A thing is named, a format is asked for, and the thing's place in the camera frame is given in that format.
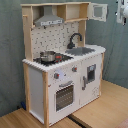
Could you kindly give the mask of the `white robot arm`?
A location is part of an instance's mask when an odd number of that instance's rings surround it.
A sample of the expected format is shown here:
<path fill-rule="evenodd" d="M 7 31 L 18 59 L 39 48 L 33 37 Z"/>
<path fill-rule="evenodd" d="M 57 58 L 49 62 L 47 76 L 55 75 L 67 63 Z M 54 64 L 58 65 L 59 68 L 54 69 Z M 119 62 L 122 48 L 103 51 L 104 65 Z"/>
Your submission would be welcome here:
<path fill-rule="evenodd" d="M 122 25 L 126 24 L 126 19 L 128 18 L 128 0 L 117 0 L 117 22 Z"/>

